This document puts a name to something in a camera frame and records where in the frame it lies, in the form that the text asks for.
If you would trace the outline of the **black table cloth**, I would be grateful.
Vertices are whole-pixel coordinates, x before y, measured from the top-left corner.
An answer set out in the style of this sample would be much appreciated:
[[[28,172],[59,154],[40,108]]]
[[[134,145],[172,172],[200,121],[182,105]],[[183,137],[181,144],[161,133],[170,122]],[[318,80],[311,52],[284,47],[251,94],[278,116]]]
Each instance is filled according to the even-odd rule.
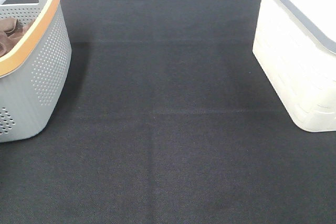
[[[1,223],[335,223],[335,133],[294,125],[252,52],[260,0],[61,0],[37,136],[1,145]]]

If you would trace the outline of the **brown towel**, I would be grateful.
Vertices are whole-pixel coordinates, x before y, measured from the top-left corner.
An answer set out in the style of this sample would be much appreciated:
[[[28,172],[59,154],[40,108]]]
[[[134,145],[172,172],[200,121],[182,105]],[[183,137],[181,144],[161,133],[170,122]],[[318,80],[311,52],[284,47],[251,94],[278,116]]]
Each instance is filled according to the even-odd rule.
[[[13,49],[27,33],[34,21],[33,19],[23,26],[18,19],[14,17],[1,19],[1,57]]]

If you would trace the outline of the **white storage box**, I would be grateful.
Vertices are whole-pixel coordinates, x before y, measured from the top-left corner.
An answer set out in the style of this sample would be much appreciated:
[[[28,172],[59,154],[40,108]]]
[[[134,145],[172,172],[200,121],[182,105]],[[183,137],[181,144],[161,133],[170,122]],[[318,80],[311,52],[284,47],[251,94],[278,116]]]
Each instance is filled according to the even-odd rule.
[[[261,0],[253,53],[297,127],[335,130],[335,0]]]

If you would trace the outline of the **grey perforated laundry basket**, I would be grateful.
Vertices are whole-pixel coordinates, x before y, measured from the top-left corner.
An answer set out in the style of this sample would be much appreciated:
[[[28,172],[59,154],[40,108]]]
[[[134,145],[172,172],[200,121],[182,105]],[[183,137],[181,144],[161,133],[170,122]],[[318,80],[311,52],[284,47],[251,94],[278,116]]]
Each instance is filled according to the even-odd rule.
[[[1,57],[1,142],[27,139],[45,128],[71,61],[60,0],[4,4],[1,18],[9,17],[29,29]]]

